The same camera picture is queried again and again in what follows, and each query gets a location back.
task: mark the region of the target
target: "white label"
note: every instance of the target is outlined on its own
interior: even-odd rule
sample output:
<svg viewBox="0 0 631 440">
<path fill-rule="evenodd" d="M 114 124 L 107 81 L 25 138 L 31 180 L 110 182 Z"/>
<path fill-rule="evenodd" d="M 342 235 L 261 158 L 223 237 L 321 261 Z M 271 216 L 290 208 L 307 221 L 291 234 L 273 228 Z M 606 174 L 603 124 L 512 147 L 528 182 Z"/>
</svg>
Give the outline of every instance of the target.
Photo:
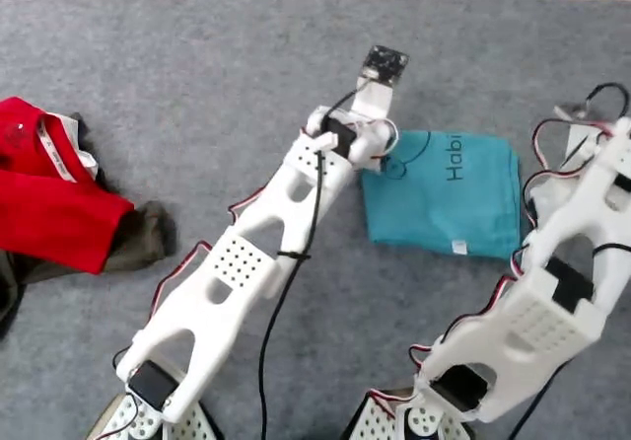
<svg viewBox="0 0 631 440">
<path fill-rule="evenodd" d="M 466 256 L 466 241 L 463 240 L 453 240 L 452 241 L 452 251 L 455 255 L 463 255 Z"/>
<path fill-rule="evenodd" d="M 61 156 L 57 152 L 57 148 L 52 142 L 52 139 L 50 139 L 50 135 L 48 134 L 48 131 L 46 131 L 43 120 L 37 125 L 37 136 L 39 137 L 46 154 L 48 154 L 50 162 L 52 162 L 52 165 L 55 166 L 59 176 L 65 181 L 75 183 L 75 179 L 72 177 L 72 174 L 68 172 L 66 165 L 63 163 L 63 159 L 61 159 Z"/>
</svg>

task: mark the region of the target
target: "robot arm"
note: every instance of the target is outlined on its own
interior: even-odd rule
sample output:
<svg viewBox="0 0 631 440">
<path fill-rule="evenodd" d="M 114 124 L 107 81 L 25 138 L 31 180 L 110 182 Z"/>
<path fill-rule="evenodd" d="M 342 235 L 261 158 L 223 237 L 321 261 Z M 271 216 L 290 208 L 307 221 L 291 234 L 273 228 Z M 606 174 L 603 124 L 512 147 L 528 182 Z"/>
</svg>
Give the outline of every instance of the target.
<svg viewBox="0 0 631 440">
<path fill-rule="evenodd" d="M 631 119 L 620 118 L 593 148 L 563 203 L 526 237 L 514 283 L 502 279 L 483 315 L 462 318 L 427 348 L 412 396 L 382 397 L 398 405 L 393 438 L 466 438 L 461 422 L 495 420 L 598 341 L 631 277 L 631 206 L 628 194 L 625 205 L 618 194 L 631 182 L 630 131 Z M 581 234 L 596 248 L 593 280 L 554 255 Z M 457 428 L 461 436 L 452 436 Z"/>
<path fill-rule="evenodd" d="M 392 87 L 406 63 L 403 54 L 373 47 L 358 79 L 351 110 L 320 107 L 310 116 L 257 199 L 134 335 L 116 375 L 158 416 L 142 438 L 150 438 L 161 422 L 182 420 L 226 360 L 252 305 L 261 296 L 273 297 L 287 281 L 297 263 L 291 255 L 300 255 L 306 248 L 312 226 L 316 153 L 321 153 L 322 162 L 318 220 L 354 171 L 379 165 L 374 157 L 387 150 L 393 137 L 393 125 L 386 119 Z M 294 193 L 304 184 L 311 190 L 301 199 Z M 279 255 L 266 254 L 250 240 L 254 232 L 274 221 L 284 224 Z M 186 372 L 171 375 L 175 383 L 159 382 L 162 372 L 171 369 L 168 362 L 160 361 L 160 346 L 184 331 L 194 336 Z"/>
</svg>

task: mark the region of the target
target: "blue towel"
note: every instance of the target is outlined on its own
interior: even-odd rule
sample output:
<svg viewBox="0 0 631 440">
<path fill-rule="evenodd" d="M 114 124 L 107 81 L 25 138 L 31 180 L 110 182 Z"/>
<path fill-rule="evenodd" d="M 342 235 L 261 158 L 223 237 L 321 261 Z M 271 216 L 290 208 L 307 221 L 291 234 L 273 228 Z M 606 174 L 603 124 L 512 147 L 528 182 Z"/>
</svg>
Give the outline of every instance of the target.
<svg viewBox="0 0 631 440">
<path fill-rule="evenodd" d="M 518 166 L 498 137 L 402 132 L 383 172 L 362 175 L 369 237 L 439 253 L 509 257 L 521 243 Z"/>
</svg>

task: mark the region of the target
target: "table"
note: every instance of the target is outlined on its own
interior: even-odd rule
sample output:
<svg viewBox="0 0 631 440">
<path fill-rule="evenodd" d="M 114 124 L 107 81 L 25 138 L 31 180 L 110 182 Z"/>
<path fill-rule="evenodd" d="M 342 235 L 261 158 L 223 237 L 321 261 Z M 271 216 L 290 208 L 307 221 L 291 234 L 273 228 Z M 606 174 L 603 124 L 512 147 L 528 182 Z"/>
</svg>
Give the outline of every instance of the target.
<svg viewBox="0 0 631 440">
<path fill-rule="evenodd" d="M 317 105 L 355 84 L 374 43 L 408 53 L 391 117 L 403 129 L 508 138 L 560 102 L 631 77 L 631 3 L 548 0 L 22 0 L 0 2 L 0 96 L 79 110 L 99 158 L 137 203 L 162 200 L 177 257 L 131 274 L 29 287 L 0 342 L 5 440 L 83 435 L 120 391 L 109 360 L 144 324 L 157 281 L 225 207 L 272 173 Z M 552 131 L 544 145 L 564 147 Z M 369 243 L 353 183 L 319 227 L 268 349 L 269 438 L 338 438 L 369 387 L 409 385 L 406 348 L 484 305 L 506 266 Z M 267 242 L 272 241 L 267 235 Z M 273 309 L 258 303 L 205 403 L 228 439 L 257 438 L 256 359 Z M 631 297 L 565 370 L 523 439 L 631 432 Z M 479 426 L 505 438 L 522 413 Z"/>
</svg>

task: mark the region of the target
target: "white sticker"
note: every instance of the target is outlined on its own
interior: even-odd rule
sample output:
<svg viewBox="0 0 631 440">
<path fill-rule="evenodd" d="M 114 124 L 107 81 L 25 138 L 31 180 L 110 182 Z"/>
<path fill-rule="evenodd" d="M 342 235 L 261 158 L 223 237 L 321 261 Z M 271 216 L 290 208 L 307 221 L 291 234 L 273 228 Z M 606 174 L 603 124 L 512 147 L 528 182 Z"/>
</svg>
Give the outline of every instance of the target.
<svg viewBox="0 0 631 440">
<path fill-rule="evenodd" d="M 452 241 L 452 251 L 455 255 L 463 255 L 466 256 L 466 241 L 463 240 L 453 240 Z"/>
</svg>

